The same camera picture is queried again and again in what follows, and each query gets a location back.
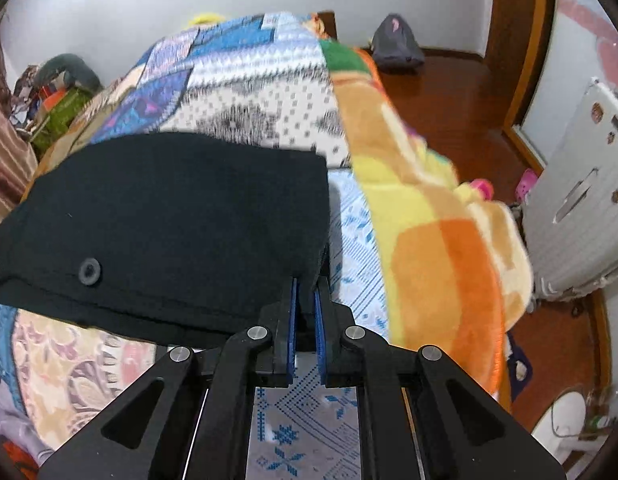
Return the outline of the black pants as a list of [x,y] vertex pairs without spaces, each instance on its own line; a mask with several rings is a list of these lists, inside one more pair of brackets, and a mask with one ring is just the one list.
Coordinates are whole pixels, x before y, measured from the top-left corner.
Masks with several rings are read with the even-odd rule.
[[298,280],[330,229],[325,159],[195,133],[96,143],[0,225],[0,304],[156,342],[212,346]]

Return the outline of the orange yellow fleece blanket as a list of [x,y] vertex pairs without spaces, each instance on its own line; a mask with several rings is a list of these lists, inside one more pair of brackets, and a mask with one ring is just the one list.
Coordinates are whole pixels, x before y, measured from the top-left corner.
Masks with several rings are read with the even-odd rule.
[[435,344],[488,393],[505,372],[505,333],[531,299],[532,269],[513,213],[411,134],[371,57],[320,40],[344,122],[353,174],[371,209],[388,307],[388,339]]

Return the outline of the blue patchwork bed cover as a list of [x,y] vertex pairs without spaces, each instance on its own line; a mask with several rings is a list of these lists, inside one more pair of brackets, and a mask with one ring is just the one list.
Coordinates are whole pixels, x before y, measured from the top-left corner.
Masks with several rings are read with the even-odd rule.
[[168,348],[41,478],[244,478],[254,390],[289,384],[305,344],[327,385],[361,391],[362,474],[386,477],[386,344],[330,300],[326,159],[254,102],[325,71],[289,13],[180,32],[2,222],[0,306]]

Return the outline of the pink slipper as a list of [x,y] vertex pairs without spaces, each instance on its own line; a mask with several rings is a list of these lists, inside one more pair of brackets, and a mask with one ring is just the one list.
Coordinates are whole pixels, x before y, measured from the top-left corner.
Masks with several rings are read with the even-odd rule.
[[515,188],[515,198],[517,203],[522,203],[525,200],[527,194],[538,182],[538,179],[538,175],[531,168],[527,168],[522,173],[522,176],[520,177]]

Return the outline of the white fan base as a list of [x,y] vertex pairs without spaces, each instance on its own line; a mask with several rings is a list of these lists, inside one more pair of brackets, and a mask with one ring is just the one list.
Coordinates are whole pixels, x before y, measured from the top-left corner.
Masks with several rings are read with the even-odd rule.
[[589,453],[592,441],[581,440],[586,422],[586,399],[580,392],[559,396],[544,412],[531,435],[561,465],[573,452]]

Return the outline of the white suitcase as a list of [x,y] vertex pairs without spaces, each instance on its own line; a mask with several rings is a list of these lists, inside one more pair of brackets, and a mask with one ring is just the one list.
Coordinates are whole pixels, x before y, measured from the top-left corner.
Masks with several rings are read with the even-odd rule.
[[618,278],[618,91],[595,79],[538,182],[522,229],[539,299],[589,295]]

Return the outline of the grey backpack on floor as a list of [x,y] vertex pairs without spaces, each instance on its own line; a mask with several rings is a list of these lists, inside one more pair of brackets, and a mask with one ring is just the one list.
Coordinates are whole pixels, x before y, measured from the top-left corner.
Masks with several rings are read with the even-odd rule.
[[415,70],[425,62],[412,28],[397,13],[388,14],[375,30],[371,51],[380,70]]

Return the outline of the green fabric bag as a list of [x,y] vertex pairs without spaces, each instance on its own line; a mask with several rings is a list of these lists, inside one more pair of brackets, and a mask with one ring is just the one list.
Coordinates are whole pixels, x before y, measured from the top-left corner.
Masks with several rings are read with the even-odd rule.
[[36,157],[41,159],[52,144],[65,134],[74,118],[86,107],[92,94],[81,88],[55,92],[41,105],[42,115],[33,128],[30,144]]

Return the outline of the yellow curved foam tube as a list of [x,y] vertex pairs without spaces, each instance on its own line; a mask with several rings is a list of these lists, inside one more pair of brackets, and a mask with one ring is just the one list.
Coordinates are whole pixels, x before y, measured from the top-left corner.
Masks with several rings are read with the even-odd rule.
[[226,21],[226,17],[222,14],[217,14],[214,12],[205,12],[201,14],[197,14],[188,22],[188,26],[214,26],[217,24],[221,24]]

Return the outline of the striped pink curtain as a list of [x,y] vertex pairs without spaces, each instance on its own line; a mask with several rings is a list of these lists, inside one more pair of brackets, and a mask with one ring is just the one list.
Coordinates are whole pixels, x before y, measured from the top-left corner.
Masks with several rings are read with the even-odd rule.
[[20,203],[38,166],[31,145],[10,123],[11,99],[0,38],[0,223]]

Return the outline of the brown wooden door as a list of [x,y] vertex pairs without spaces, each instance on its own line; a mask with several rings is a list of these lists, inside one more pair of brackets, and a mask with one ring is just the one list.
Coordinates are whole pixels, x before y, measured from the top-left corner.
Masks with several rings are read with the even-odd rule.
[[548,50],[555,0],[493,0],[486,62],[508,107],[505,129],[524,118]]

